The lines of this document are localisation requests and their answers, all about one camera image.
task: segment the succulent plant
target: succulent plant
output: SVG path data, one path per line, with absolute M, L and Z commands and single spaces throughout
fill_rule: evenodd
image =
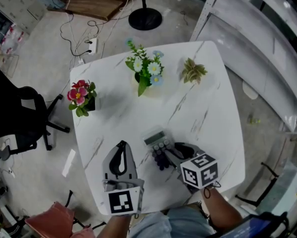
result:
M 207 73 L 205 67 L 202 64 L 195 64 L 195 62 L 190 58 L 186 60 L 184 66 L 185 68 L 182 72 L 184 83 L 188 81 L 193 82 L 193 80 L 196 80 L 199 84 L 201 77 Z

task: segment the concrete floor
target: concrete floor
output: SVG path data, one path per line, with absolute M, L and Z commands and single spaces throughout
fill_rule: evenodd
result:
M 142 32 L 131 28 L 127 18 L 120 19 L 105 44 L 103 57 L 128 51 L 125 40 L 129 37 L 144 47 L 189 41 L 203 3 L 199 0 L 147 0 L 147 5 L 162 13 L 163 23 L 154 30 Z M 141 1 L 135 0 L 132 10 L 140 7 Z M 181 11 L 186 12 L 187 24 Z M 69 79 L 72 55 L 69 51 L 69 43 L 61 39 L 59 32 L 60 26 L 67 20 L 64 13 L 46 13 L 22 46 L 18 66 L 11 79 L 17 87 L 35 88 L 46 101 L 52 100 L 61 93 Z M 74 16 L 72 28 L 76 41 L 88 27 L 89 20 L 92 19 Z M 98 35 L 98 53 L 94 56 L 83 55 L 81 58 L 85 62 L 100 58 L 102 43 L 108 38 L 114 24 L 115 21 L 110 21 L 103 25 Z M 63 32 L 66 38 L 72 39 L 68 24 L 63 26 Z M 78 52 L 82 53 L 87 49 L 87 44 L 83 43 L 78 48 Z M 239 111 L 246 161 L 246 179 L 239 188 L 226 193 L 230 198 L 236 192 L 244 192 L 260 170 L 260 162 L 269 157 L 274 142 L 279 137 L 281 120 L 261 97 L 254 101 L 250 100 L 242 91 L 242 80 L 230 70 L 227 71 Z M 67 85 L 63 91 L 64 95 L 68 90 Z M 65 100 L 57 104 L 53 120 L 68 125 L 72 130 L 70 134 L 65 134 L 48 129 L 52 133 L 49 137 L 54 145 L 52 151 L 47 152 L 43 139 L 40 139 L 37 149 L 11 157 L 6 162 L 0 162 L 1 169 L 8 170 L 8 167 L 12 167 L 15 173 L 13 178 L 8 173 L 2 172 L 9 187 L 7 200 L 16 214 L 35 215 L 47 210 L 55 201 L 65 204 L 71 189 L 74 192 L 73 207 L 76 210 L 76 216 L 84 224 L 92 223 L 94 226 L 103 220 L 108 220 L 108 216 L 102 216 L 93 201 L 78 154 L 72 113 L 67 105 Z M 247 119 L 250 114 L 259 118 L 261 123 L 248 124 Z M 7 141 L 7 144 L 13 148 L 14 142 Z M 67 177 L 64 177 L 62 170 L 71 149 L 74 149 L 77 154 Z

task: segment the chair base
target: chair base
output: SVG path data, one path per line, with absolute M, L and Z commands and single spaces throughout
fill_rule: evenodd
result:
M 51 112 L 53 111 L 53 109 L 56 106 L 56 103 L 58 100 L 62 100 L 63 95 L 59 94 L 54 100 L 53 102 L 50 104 L 50 106 L 47 109 L 47 119 L 50 116 Z M 48 120 L 46 121 L 46 126 L 49 126 L 51 128 L 60 130 L 64 133 L 69 133 L 70 132 L 70 128 L 69 127 L 65 127 L 65 128 L 61 128 L 60 126 L 53 124 L 51 122 L 49 122 Z M 46 130 L 43 134 L 44 137 L 44 141 L 45 141 L 45 146 L 46 146 L 46 150 L 47 151 L 51 151 L 53 149 L 53 147 L 48 143 L 48 136 L 50 136 L 50 133 Z

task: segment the human arm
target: human arm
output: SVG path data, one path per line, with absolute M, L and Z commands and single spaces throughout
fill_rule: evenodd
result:
M 113 216 L 97 238 L 126 238 L 131 216 Z
M 224 232 L 241 222 L 240 213 L 215 188 L 210 188 L 209 198 L 205 197 L 202 189 L 202 196 L 217 231 Z

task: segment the blue shirt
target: blue shirt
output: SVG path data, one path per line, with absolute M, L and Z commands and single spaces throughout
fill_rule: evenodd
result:
M 150 213 L 130 230 L 130 238 L 205 238 L 214 229 L 197 210 L 184 206 L 168 211 Z

